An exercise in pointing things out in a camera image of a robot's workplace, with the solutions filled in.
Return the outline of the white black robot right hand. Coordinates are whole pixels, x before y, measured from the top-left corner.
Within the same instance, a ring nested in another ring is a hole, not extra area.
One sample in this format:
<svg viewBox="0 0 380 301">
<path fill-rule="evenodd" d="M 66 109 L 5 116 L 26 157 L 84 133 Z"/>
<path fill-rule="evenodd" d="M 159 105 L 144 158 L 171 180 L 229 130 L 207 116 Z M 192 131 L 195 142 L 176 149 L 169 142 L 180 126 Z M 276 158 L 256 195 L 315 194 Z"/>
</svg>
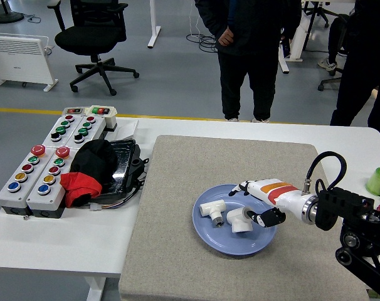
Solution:
<svg viewBox="0 0 380 301">
<path fill-rule="evenodd" d="M 264 228 L 276 226 L 285 221 L 287 213 L 293 213 L 304 223 L 309 222 L 307 201 L 312 195 L 304 195 L 292 184 L 278 179 L 245 181 L 235 186 L 229 195 L 234 196 L 240 191 L 263 201 L 272 208 L 263 213 L 256 213 L 247 206 L 228 211 L 226 219 L 234 233 L 252 230 L 252 221 Z"/>
</svg>

